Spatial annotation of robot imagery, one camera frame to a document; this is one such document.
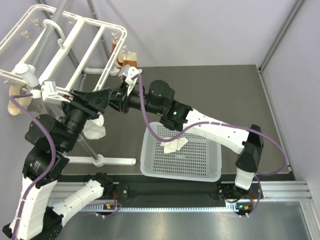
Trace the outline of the white clip sock hanger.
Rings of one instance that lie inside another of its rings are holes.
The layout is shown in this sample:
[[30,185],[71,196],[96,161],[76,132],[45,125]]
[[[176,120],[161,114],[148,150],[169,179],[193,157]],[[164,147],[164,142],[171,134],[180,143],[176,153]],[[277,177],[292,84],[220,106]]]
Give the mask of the white clip sock hanger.
[[[31,6],[27,12],[20,18],[20,20],[14,25],[14,27],[9,31],[9,33],[3,38],[3,40],[0,42],[0,51],[3,52],[10,44],[10,42],[21,32],[23,27],[26,25],[26,23],[31,20],[31,18],[34,16],[35,13],[39,11],[45,11],[49,13],[57,13],[58,10],[56,7],[49,6],[46,4],[36,4]],[[98,27],[98,32],[95,35],[94,39],[90,43],[88,49],[86,50],[83,58],[81,59],[79,65],[75,69],[74,74],[70,78],[69,82],[67,83],[66,87],[58,87],[57,89],[59,92],[67,94],[68,91],[73,87],[73,85],[76,83],[76,80],[78,79],[80,73],[85,68],[86,63],[88,62],[90,56],[92,55],[94,49],[96,48],[98,42],[100,41],[101,37],[103,36],[104,32],[106,30],[112,30],[118,33],[118,43],[115,48],[114,55],[117,55],[120,53],[120,51],[123,48],[123,44],[125,43],[125,40],[128,36],[127,30],[117,24],[104,22],[101,20],[96,20],[88,17],[84,17],[81,15],[77,15],[75,13],[71,13],[68,11],[63,11],[62,16],[71,20],[75,21],[75,25],[71,29],[68,36],[65,36],[61,27],[54,22],[51,19],[45,19],[43,21],[43,26],[47,27],[53,27],[59,32],[59,39],[57,41],[57,44],[59,46],[58,51],[52,58],[52,60],[49,62],[48,66],[45,68],[43,73],[39,77],[39,81],[42,83],[45,80],[49,80],[53,73],[57,70],[58,66],[62,63],[64,58],[67,56],[67,54],[70,52],[73,44],[75,43],[76,39],[78,38],[81,30],[83,29],[85,24]],[[105,65],[102,74],[94,88],[95,91],[101,90],[106,80],[110,74],[110,71],[114,64],[116,63],[116,59],[114,56],[110,56],[108,59],[107,64]]]

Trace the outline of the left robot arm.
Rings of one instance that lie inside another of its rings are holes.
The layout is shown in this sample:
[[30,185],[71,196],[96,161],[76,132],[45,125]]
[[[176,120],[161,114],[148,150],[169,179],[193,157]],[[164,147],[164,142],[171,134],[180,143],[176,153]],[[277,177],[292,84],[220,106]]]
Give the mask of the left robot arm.
[[32,150],[22,169],[22,191],[15,217],[3,233],[12,240],[53,240],[66,223],[85,206],[114,195],[112,179],[97,173],[82,189],[54,206],[49,198],[69,163],[70,152],[89,120],[97,119],[108,106],[112,90],[72,90],[63,98],[61,120],[49,114],[33,117],[25,139]]

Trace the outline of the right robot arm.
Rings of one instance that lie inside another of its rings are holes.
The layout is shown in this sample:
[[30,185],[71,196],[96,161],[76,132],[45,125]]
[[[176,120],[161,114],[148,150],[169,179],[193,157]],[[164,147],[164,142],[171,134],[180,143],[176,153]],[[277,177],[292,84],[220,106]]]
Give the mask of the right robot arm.
[[109,106],[122,113],[127,113],[130,108],[141,110],[146,123],[147,113],[157,114],[160,116],[159,122],[165,128],[177,131],[178,137],[189,133],[229,148],[238,155],[234,195],[245,198],[251,193],[264,148],[262,129],[258,125],[240,128],[203,115],[175,100],[175,91],[160,79],[150,84],[148,92],[142,84],[138,87],[136,90],[123,82],[112,91]]

